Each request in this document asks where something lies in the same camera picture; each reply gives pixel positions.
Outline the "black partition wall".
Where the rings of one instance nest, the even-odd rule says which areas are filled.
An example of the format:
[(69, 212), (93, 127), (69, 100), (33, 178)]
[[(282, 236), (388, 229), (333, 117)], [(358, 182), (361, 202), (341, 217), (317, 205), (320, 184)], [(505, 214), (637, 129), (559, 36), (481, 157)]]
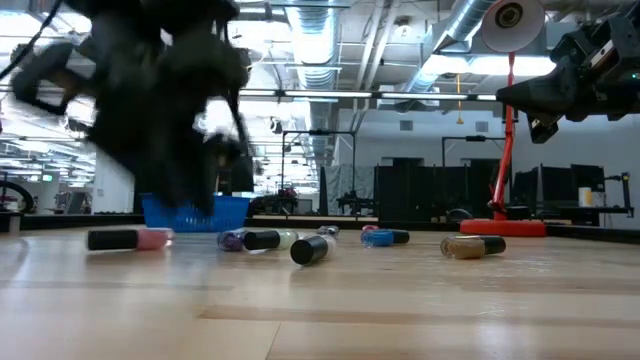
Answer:
[(490, 218), (497, 159), (467, 159), (461, 166), (420, 166), (409, 159), (375, 168), (374, 199), (381, 221), (455, 221)]

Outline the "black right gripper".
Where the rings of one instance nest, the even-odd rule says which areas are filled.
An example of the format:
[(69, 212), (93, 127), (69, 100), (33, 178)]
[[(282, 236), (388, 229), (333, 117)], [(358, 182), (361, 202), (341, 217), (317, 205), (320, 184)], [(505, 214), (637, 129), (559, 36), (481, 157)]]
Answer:
[(594, 64), (574, 65), (561, 58), (547, 75), (500, 88), (496, 99), (527, 114), (535, 144), (553, 137), (562, 118), (581, 122), (604, 115), (615, 122), (640, 114), (640, 51), (621, 55), (613, 49), (592, 60)]

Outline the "blue nail polish bottle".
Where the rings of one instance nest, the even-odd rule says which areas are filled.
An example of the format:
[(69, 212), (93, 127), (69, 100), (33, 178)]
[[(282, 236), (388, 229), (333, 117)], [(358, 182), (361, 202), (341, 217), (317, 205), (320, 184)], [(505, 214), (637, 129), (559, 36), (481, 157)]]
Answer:
[(366, 247), (389, 247), (406, 244), (409, 240), (410, 234), (405, 230), (376, 229), (361, 234), (361, 242)]

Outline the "purple glitter nail polish bottle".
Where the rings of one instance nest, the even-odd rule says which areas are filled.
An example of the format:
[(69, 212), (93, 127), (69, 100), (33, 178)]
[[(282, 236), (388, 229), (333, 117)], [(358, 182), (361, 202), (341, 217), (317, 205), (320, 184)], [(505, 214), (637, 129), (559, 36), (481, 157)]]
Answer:
[(245, 234), (243, 229), (221, 232), (217, 236), (217, 245), (224, 252), (241, 252), (244, 250)]

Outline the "white nail polish bottle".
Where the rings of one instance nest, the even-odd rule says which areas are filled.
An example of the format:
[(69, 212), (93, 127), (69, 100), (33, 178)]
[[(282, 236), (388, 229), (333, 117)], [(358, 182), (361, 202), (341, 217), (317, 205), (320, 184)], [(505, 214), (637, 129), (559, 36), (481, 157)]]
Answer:
[(333, 257), (336, 250), (333, 236), (317, 234), (296, 240), (290, 247), (290, 256), (296, 264), (308, 266)]

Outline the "black workstation panels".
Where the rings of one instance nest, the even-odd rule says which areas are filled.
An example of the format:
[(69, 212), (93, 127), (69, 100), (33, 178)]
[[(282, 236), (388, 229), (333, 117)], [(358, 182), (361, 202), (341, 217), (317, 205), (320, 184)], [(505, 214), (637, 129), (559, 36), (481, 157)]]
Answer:
[(593, 206), (597, 195), (605, 190), (605, 172), (602, 166), (571, 164), (569, 167), (538, 165), (529, 171), (518, 172), (511, 188), (512, 204), (534, 206), (580, 207), (578, 189), (590, 187)]

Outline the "gold glitter nail polish bottle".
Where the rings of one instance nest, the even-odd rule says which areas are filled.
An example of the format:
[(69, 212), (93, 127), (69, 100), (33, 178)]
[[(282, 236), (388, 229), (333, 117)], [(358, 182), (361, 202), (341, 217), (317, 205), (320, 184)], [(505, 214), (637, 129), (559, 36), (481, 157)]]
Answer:
[(506, 242), (495, 235), (466, 235), (445, 238), (440, 244), (442, 254), (449, 258), (467, 260), (501, 254)]

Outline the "pink nail polish bottle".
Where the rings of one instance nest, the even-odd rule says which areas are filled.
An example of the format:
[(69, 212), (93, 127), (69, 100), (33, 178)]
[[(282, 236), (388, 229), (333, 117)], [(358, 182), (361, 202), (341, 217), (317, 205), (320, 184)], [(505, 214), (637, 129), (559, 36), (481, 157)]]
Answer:
[(141, 228), (120, 230), (92, 230), (87, 234), (89, 251), (163, 249), (174, 237), (169, 228)]

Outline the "black overhead light bar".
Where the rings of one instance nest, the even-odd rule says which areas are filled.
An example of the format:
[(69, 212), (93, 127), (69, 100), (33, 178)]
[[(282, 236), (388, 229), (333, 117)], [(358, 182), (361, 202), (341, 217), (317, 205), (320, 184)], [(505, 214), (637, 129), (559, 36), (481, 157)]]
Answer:
[(356, 91), (356, 90), (294, 90), (294, 89), (240, 89), (240, 97), (277, 98), (277, 99), (382, 99), (398, 101), (474, 101), (496, 102), (495, 94), (485, 93), (412, 93), (386, 91)]

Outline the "small grey table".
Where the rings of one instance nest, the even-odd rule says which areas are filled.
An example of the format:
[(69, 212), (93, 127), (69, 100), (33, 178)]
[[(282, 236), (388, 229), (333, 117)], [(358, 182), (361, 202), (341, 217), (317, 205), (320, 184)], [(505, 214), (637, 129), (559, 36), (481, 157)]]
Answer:
[(0, 211), (0, 234), (19, 234), (23, 217), (24, 214), (21, 212)]

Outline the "black gantry frame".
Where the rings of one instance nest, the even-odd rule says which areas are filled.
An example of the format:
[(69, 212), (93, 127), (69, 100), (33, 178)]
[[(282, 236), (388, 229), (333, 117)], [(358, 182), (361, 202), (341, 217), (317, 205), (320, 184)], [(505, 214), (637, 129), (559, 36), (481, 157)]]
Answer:
[(486, 141), (492, 141), (496, 144), (497, 146), (497, 141), (503, 141), (506, 142), (506, 137), (487, 137), (487, 136), (483, 136), (483, 135), (469, 135), (469, 136), (444, 136), (441, 137), (440, 140), (440, 146), (441, 146), (441, 166), (444, 168), (446, 167), (446, 153), (447, 153), (447, 149), (446, 149), (446, 142), (448, 140), (461, 140), (461, 141), (465, 141), (465, 142), (486, 142)]
[[(340, 135), (349, 135), (352, 138), (352, 163), (351, 163), (351, 191), (355, 192), (355, 180), (356, 180), (356, 133), (353, 131), (335, 131), (329, 129), (312, 129), (312, 130), (284, 130), (282, 133), (281, 140), (281, 168), (280, 168), (280, 189), (284, 190), (285, 188), (285, 148), (288, 146), (288, 142), (286, 141), (286, 137), (289, 134), (295, 134), (295, 138), (298, 138), (300, 135), (307, 135), (309, 138), (318, 137), (318, 136), (336, 136)], [(326, 173), (321, 170), (320, 171), (320, 185), (323, 186), (322, 192), (323, 195), (320, 196), (320, 214), (322, 216), (329, 215), (329, 200), (328, 194), (326, 191)]]

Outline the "blue plastic basket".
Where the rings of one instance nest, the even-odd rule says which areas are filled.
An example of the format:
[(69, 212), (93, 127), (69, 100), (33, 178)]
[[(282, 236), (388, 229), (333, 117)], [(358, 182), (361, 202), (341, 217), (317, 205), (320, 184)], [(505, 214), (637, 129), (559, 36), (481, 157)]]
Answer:
[(140, 198), (147, 227), (171, 228), (176, 233), (218, 233), (241, 228), (250, 204), (250, 198), (215, 196), (213, 214), (205, 216), (190, 203), (171, 210), (153, 194), (141, 194)]

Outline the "white building column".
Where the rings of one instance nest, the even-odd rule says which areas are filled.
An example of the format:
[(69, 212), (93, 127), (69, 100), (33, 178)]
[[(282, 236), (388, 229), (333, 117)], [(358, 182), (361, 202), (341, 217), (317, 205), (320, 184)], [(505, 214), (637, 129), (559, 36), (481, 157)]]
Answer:
[(130, 213), (134, 205), (133, 175), (106, 153), (96, 152), (92, 212)]

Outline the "pale green nail polish bottle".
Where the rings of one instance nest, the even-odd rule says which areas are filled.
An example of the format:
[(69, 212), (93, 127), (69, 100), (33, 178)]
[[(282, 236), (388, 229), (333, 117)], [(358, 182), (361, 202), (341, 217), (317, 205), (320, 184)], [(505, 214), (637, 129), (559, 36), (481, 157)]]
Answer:
[(289, 229), (248, 231), (244, 234), (243, 244), (249, 251), (289, 249), (299, 238), (296, 231)]

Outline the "black wheel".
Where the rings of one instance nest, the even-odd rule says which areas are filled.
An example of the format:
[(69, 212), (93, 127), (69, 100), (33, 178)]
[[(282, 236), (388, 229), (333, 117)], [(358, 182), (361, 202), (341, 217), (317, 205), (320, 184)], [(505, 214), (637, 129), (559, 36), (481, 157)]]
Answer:
[(21, 213), (30, 213), (33, 211), (35, 202), (32, 194), (23, 186), (7, 180), (0, 180), (0, 212), (8, 212), (9, 209), (4, 206), (4, 196), (6, 190), (10, 189), (22, 196), (23, 203), (17, 207), (17, 211)]

